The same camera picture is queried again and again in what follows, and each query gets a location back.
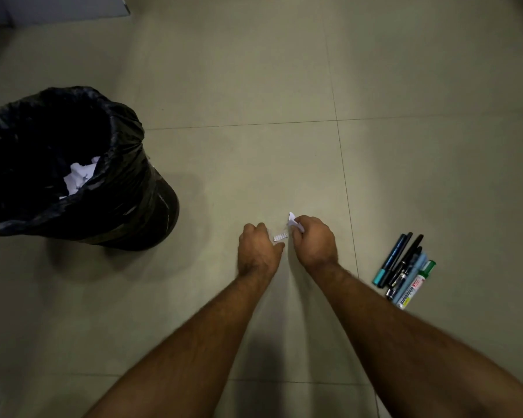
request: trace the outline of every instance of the dark blue marker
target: dark blue marker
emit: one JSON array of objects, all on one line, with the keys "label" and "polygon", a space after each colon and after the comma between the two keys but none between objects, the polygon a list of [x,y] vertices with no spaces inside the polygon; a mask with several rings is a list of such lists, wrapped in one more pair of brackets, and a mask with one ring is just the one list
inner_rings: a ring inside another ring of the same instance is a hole
[{"label": "dark blue marker", "polygon": [[406,240],[407,240],[406,234],[403,233],[401,236],[399,236],[397,243],[391,250],[388,257],[385,259],[385,262],[381,266],[380,271],[377,272],[376,277],[372,281],[372,284],[378,286],[380,284],[380,281],[384,277],[384,274],[387,273],[388,270],[393,268],[393,266],[395,265],[395,262],[397,261],[397,258],[399,258],[399,255],[401,254],[401,252],[403,251],[403,249],[406,245],[406,243],[405,243]]}]

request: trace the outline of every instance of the marker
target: marker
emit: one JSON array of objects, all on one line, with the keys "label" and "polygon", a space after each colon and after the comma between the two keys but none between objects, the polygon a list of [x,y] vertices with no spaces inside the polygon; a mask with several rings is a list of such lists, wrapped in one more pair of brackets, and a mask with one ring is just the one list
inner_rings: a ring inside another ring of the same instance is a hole
[{"label": "marker", "polygon": [[405,309],[406,306],[409,304],[413,296],[418,292],[418,289],[422,286],[422,284],[425,282],[425,280],[428,278],[430,273],[432,272],[432,269],[436,266],[436,263],[434,261],[428,261],[424,267],[424,270],[421,270],[417,278],[414,279],[411,286],[406,290],[406,292],[401,296],[401,299],[399,299],[399,302],[396,303],[397,307],[400,309]]},{"label": "marker", "polygon": [[424,238],[424,235],[418,235],[418,237],[414,240],[413,244],[407,250],[407,252],[406,252],[405,256],[403,257],[403,259],[397,264],[397,266],[395,266],[395,272],[390,274],[389,281],[386,282],[387,286],[389,286],[391,288],[391,283],[396,281],[397,277],[401,273],[405,273],[406,274],[406,269],[409,266],[409,261],[413,257],[413,254],[417,250],[417,248],[420,245],[420,242],[422,241],[423,238]]},{"label": "marker", "polygon": [[395,260],[391,262],[391,267],[388,269],[388,270],[385,270],[385,274],[384,274],[384,277],[382,278],[382,280],[380,280],[380,282],[377,284],[377,287],[380,288],[380,289],[383,289],[386,282],[388,281],[388,279],[390,278],[391,276],[391,273],[393,273],[393,270],[395,269],[395,263],[397,262],[397,259],[399,259],[399,257],[401,256],[401,254],[403,253],[403,250],[405,249],[405,246],[407,246],[407,244],[409,243],[409,241],[411,240],[411,238],[413,237],[413,233],[412,232],[409,232],[406,234],[406,238],[405,240],[403,241],[403,245],[401,245],[401,248],[399,249],[399,251],[395,254]]},{"label": "marker", "polygon": [[426,264],[428,262],[428,255],[426,253],[421,253],[418,257],[417,262],[414,263],[413,269],[409,272],[404,282],[399,283],[397,291],[393,295],[392,302],[397,304],[401,297],[405,294],[406,290],[411,286],[414,279],[417,277],[417,274],[420,271],[425,270]]},{"label": "marker", "polygon": [[378,286],[380,284],[381,278],[384,276],[387,270],[389,270],[397,261],[397,258],[399,255],[401,255],[401,252],[403,251],[402,247],[404,246],[404,242],[406,239],[406,234],[401,234],[399,236],[399,239],[397,239],[397,242],[395,243],[395,246],[389,253],[388,257],[385,259],[384,264],[381,266],[380,271],[377,272],[376,277],[374,280],[372,280],[372,283]]},{"label": "marker", "polygon": [[[404,283],[405,279],[407,278],[407,276],[411,273],[411,271],[413,270],[416,262],[418,261],[418,259],[420,258],[420,253],[422,252],[422,246],[419,246],[417,248],[417,250],[414,252],[413,254],[413,257],[411,258],[411,260],[409,261],[409,265],[407,266],[406,270],[405,271],[402,271],[401,274],[399,274],[397,276],[397,278],[391,282],[390,286],[389,286],[389,289],[387,291],[387,293],[385,294],[385,297],[388,298],[389,300],[392,300],[393,297],[395,296],[395,294],[397,293],[399,287],[401,286],[401,284]],[[420,267],[418,267],[415,272],[414,272],[414,275],[417,275],[417,273],[419,272],[420,270]]]}]

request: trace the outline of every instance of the light blue marker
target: light blue marker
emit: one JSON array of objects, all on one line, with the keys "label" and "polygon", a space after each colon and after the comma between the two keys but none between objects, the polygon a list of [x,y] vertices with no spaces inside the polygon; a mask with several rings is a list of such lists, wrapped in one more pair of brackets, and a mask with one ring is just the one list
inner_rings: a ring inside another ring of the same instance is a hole
[{"label": "light blue marker", "polygon": [[414,263],[414,267],[411,269],[411,272],[408,274],[408,276],[406,277],[405,281],[403,282],[403,284],[401,285],[401,287],[399,288],[399,290],[397,291],[395,296],[393,296],[393,299],[391,302],[393,302],[394,305],[396,305],[397,302],[399,302],[399,299],[401,299],[401,296],[403,296],[403,294],[406,292],[406,290],[409,288],[409,286],[411,286],[411,284],[413,283],[414,279],[416,278],[418,272],[422,269],[422,267],[425,266],[426,261],[428,261],[428,256],[426,255],[426,253],[421,253],[417,259],[417,262]]}]

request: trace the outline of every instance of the trash bin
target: trash bin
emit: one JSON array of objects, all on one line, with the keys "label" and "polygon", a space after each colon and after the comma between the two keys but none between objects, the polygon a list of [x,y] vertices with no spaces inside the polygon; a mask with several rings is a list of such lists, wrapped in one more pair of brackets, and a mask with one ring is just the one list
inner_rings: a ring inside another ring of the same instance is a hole
[{"label": "trash bin", "polygon": [[[129,251],[159,244],[178,220],[178,198],[143,138],[132,109],[89,87],[50,88],[0,108],[0,236]],[[69,189],[76,165],[94,170]]]}]

